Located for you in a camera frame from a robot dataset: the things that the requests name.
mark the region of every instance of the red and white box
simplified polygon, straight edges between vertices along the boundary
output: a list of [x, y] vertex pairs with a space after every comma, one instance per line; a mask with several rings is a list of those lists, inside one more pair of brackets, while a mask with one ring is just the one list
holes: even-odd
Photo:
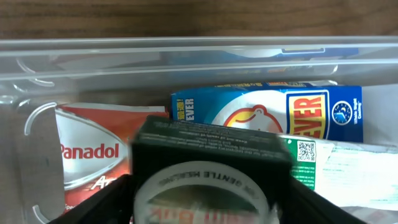
[[57, 106], [65, 211], [123, 174], [130, 174], [128, 140], [148, 115], [168, 117], [163, 106], [72, 103]]

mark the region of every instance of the clear plastic box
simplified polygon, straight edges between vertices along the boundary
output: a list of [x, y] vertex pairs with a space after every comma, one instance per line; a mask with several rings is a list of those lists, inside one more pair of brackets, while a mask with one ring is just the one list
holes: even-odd
[[[265, 50], [325, 48], [358, 52], [296, 60], [263, 55]], [[246, 59], [217, 57], [220, 52]], [[186, 60], [196, 54], [208, 60]], [[63, 212], [57, 104], [167, 106], [172, 91], [191, 86], [327, 79], [364, 86], [365, 143], [397, 145], [397, 71], [398, 37], [0, 41], [0, 222], [40, 223], [35, 205], [49, 220]], [[397, 212], [381, 212], [375, 219], [370, 209], [345, 209], [369, 223], [398, 222]]]

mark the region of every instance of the qr code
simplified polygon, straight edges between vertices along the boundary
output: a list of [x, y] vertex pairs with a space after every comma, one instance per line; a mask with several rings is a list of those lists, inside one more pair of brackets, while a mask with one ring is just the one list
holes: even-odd
[[297, 161], [315, 162], [316, 157], [315, 142], [297, 141]]

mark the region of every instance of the cartoon face illustration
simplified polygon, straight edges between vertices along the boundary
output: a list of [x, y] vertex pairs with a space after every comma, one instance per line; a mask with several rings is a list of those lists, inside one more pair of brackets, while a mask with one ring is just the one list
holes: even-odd
[[268, 113], [267, 108], [263, 105], [256, 105], [252, 108], [242, 108], [235, 111], [227, 118], [224, 126], [283, 133], [278, 120]]

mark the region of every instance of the wooden table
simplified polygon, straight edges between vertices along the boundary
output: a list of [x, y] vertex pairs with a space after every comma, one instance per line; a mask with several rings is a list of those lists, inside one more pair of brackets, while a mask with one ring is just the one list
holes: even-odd
[[0, 0], [0, 38], [398, 34], [397, 0]]

